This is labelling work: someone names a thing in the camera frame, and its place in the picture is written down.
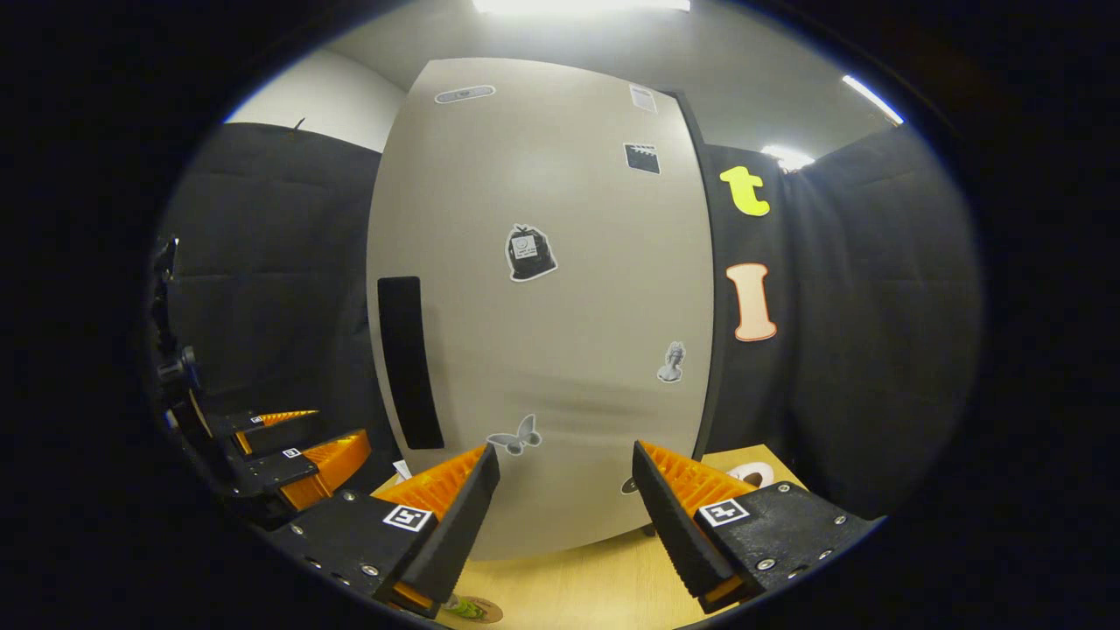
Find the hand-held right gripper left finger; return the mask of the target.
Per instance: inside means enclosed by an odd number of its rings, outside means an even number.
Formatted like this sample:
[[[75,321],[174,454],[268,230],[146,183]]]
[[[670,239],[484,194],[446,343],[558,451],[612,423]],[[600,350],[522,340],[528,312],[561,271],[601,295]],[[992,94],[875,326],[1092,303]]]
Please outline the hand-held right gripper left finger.
[[[336,492],[265,541],[364,605],[433,620],[452,597],[500,479],[500,455],[484,444],[379,494]]]

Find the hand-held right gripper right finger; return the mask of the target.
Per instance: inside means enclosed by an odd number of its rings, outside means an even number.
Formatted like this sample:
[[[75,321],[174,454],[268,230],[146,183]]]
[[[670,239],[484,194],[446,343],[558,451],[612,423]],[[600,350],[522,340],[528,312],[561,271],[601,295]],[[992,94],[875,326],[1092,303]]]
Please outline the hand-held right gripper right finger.
[[[755,487],[647,441],[632,478],[676,576],[704,613],[796,584],[883,524],[793,481]]]

